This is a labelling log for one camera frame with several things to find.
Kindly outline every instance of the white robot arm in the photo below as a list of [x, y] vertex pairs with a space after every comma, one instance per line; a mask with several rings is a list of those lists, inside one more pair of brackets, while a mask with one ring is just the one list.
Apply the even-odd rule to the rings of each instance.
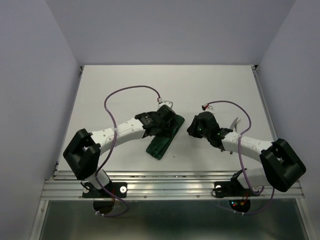
[[187, 129], [190, 136], [206, 138], [208, 142], [221, 151], [229, 151], [252, 158], [262, 163], [261, 168], [237, 172], [230, 181], [215, 182], [220, 186], [216, 191], [217, 198], [243, 196], [248, 191], [248, 181], [251, 187], [272, 186], [286, 192], [305, 172], [306, 167], [295, 151], [283, 139], [274, 142], [241, 137], [228, 128], [220, 128], [214, 114], [208, 109], [194, 116], [191, 126]]
[[79, 130], [63, 152], [63, 157], [78, 180], [89, 181], [96, 189], [110, 183], [107, 174], [100, 170], [97, 173], [99, 157], [112, 147], [115, 132], [117, 133], [115, 147], [131, 140], [147, 136], [171, 137], [175, 129], [175, 112], [173, 103], [163, 101], [157, 111], [144, 112], [120, 124], [117, 128], [107, 128], [100, 131], [87, 132]]

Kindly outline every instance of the green cloth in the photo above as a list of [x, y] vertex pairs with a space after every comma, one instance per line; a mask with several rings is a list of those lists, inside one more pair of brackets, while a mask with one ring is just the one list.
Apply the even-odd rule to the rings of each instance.
[[150, 145], [145, 150], [148, 154], [150, 154], [158, 160], [160, 160], [164, 156], [172, 140], [176, 136], [178, 130], [184, 123], [185, 119], [180, 115], [176, 115], [175, 121], [176, 127], [173, 130], [172, 137], [168, 138], [163, 136], [155, 136], [154, 139], [151, 141]]

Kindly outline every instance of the gray wall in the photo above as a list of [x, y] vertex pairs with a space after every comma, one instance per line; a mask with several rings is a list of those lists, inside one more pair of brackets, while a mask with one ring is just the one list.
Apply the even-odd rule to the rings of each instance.
[[44, 0], [0, 1], [0, 239], [29, 238], [79, 65]]
[[306, 165], [301, 178], [320, 230], [320, 1], [297, 0], [265, 53], [258, 74], [276, 132]]
[[46, 0], [84, 64], [258, 64], [294, 0]]

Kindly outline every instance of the white enclosure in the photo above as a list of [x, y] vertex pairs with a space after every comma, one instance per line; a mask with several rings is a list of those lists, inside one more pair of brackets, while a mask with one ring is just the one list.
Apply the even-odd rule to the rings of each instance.
[[[272, 141], [264, 107], [250, 66], [222, 65], [86, 65], [76, 95], [63, 150], [80, 129], [88, 132], [110, 128], [112, 121], [104, 109], [104, 99], [111, 92], [134, 85], [157, 89], [164, 100], [173, 102], [173, 109], [185, 122], [161, 160], [146, 153], [152, 138], [134, 140], [117, 146], [105, 165], [106, 171], [234, 171], [241, 169], [237, 154], [220, 152], [205, 139], [190, 137], [187, 128], [194, 116], [202, 112], [204, 103], [229, 100], [248, 111], [252, 129], [247, 136]], [[121, 124], [137, 114], [155, 111], [157, 95], [150, 89], [129, 89], [112, 96], [107, 103], [116, 121]], [[245, 114], [227, 103], [213, 105], [217, 122], [229, 128], [237, 117], [238, 131], [249, 125]], [[101, 156], [100, 164], [107, 153]], [[244, 157], [249, 169], [262, 165]], [[70, 171], [62, 154], [58, 172]]]
[[[164, 99], [174, 101], [174, 110], [186, 122], [162, 160], [145, 153], [151, 141], [146, 138], [127, 143], [136, 149], [134, 153], [126, 151], [126, 145], [117, 147], [106, 170], [124, 166], [128, 171], [165, 171], [166, 164], [172, 170], [223, 170], [227, 164], [232, 165], [228, 169], [238, 170], [236, 154], [221, 153], [203, 139], [190, 138], [186, 128], [201, 104], [228, 98], [249, 111], [253, 126], [248, 136], [271, 140], [251, 69], [243, 65], [259, 65], [259, 82], [277, 135], [293, 146], [307, 167], [301, 183], [320, 229], [316, 181], [320, 171], [319, 10], [318, 0], [1, 1], [0, 179], [4, 184], [0, 213], [4, 224], [0, 239], [29, 238], [45, 179], [53, 176], [58, 160], [56, 176], [68, 171], [60, 152], [68, 121], [66, 140], [80, 128], [109, 127], [103, 100], [120, 87], [153, 85]], [[136, 66], [140, 64], [158, 65]], [[229, 70], [230, 66], [199, 64], [242, 66]], [[79, 66], [84, 65], [75, 101]], [[165, 80], [157, 84], [158, 79]], [[187, 98], [193, 90], [198, 94]], [[114, 96], [109, 105], [121, 123], [155, 110], [153, 99], [152, 92], [136, 89]], [[214, 108], [222, 126], [229, 127], [235, 117], [241, 118], [240, 129], [247, 126], [235, 107], [219, 104]], [[187, 159], [182, 151], [187, 151]], [[198, 156], [202, 160], [194, 164]], [[248, 159], [245, 164], [259, 165]]]

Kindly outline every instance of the metal frame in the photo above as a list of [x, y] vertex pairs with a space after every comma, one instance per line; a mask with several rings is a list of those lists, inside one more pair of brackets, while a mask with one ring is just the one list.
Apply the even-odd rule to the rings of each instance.
[[[80, 66], [80, 69], [81, 69], [81, 72], [80, 72], [80, 76], [79, 76], [79, 81], [78, 81], [78, 85], [76, 86], [76, 91], [75, 91], [75, 96], [74, 96], [74, 99], [73, 99], [73, 103], [72, 103], [72, 109], [70, 111], [70, 114], [69, 114], [69, 118], [68, 118], [68, 124], [65, 128], [65, 133], [64, 133], [64, 136], [63, 136], [63, 143], [65, 142], [66, 140], [66, 137], [67, 137], [67, 130], [69, 128], [69, 124], [70, 124], [70, 120], [71, 120], [71, 115], [72, 115], [72, 112], [74, 110], [74, 107], [75, 107], [75, 103], [76, 103], [76, 98], [77, 98], [77, 94], [78, 94], [78, 90], [79, 90], [79, 87], [80, 87], [80, 82], [81, 82], [81, 78], [82, 78], [82, 74], [84, 72], [84, 69], [85, 69], [85, 66]], [[61, 145], [61, 148], [60, 148], [60, 152], [59, 152], [59, 156], [62, 154], [62, 152], [64, 151], [63, 150], [63, 144]], [[54, 171], [57, 171], [58, 170], [58, 165], [59, 165], [59, 158], [57, 159], [56, 163], [55, 163], [55, 169]]]
[[[277, 134], [259, 83], [256, 68], [254, 66], [251, 68], [272, 137], [276, 140]], [[214, 182], [227, 181], [233, 174], [233, 171], [108, 172], [112, 181], [128, 183], [126, 200], [129, 202], [150, 200], [217, 200], [217, 198], [211, 195]], [[38, 240], [40, 237], [49, 201], [92, 201], [90, 198], [83, 198], [82, 191], [82, 186], [71, 171], [55, 171], [54, 176], [44, 183], [30, 239]], [[266, 187], [263, 194], [255, 198], [268, 199], [271, 192], [272, 188]], [[296, 182], [287, 192], [276, 191], [274, 198], [296, 199], [307, 237], [310, 240], [317, 239], [317, 234], [299, 182]]]
[[38, 240], [41, 235], [42, 226], [44, 225], [49, 201], [41, 200], [36, 211], [35, 220], [33, 223], [30, 240]]

